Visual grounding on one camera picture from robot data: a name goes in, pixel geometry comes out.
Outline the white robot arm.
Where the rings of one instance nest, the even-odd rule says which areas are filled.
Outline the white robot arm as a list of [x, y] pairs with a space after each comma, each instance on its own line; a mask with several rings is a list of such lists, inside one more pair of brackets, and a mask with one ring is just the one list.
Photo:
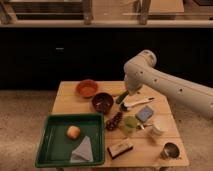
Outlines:
[[145, 84], [205, 118], [213, 118], [213, 88], [158, 71], [154, 68], [156, 63], [156, 55], [143, 50], [124, 64], [125, 88], [130, 94], [135, 94]]

